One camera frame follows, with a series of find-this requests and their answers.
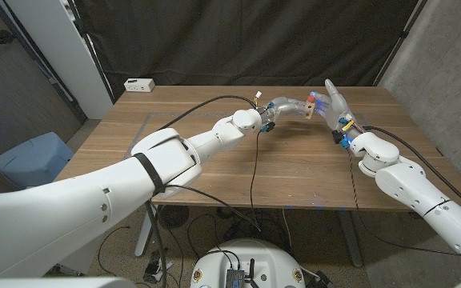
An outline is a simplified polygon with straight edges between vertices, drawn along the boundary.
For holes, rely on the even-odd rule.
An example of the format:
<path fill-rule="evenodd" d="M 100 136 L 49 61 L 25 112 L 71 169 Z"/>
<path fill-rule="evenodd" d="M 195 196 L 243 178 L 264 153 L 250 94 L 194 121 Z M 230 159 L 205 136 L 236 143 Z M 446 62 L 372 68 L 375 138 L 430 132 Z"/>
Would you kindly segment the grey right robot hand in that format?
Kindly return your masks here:
<path fill-rule="evenodd" d="M 351 139 L 364 133 L 345 98 L 330 79 L 325 80 L 325 87 L 327 94 L 315 93 L 314 112 L 321 115 L 332 130 L 342 132 Z"/>

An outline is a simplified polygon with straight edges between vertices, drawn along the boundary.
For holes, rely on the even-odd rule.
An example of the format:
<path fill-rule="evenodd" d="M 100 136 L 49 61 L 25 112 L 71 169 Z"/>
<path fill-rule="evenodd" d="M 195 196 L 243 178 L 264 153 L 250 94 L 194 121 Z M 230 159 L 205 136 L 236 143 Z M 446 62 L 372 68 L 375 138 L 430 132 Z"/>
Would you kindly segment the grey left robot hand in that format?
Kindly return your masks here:
<path fill-rule="evenodd" d="M 258 108 L 262 124 L 275 122 L 283 115 L 302 115 L 306 116 L 310 110 L 306 103 L 286 97 L 277 97 L 268 102 L 266 105 Z"/>

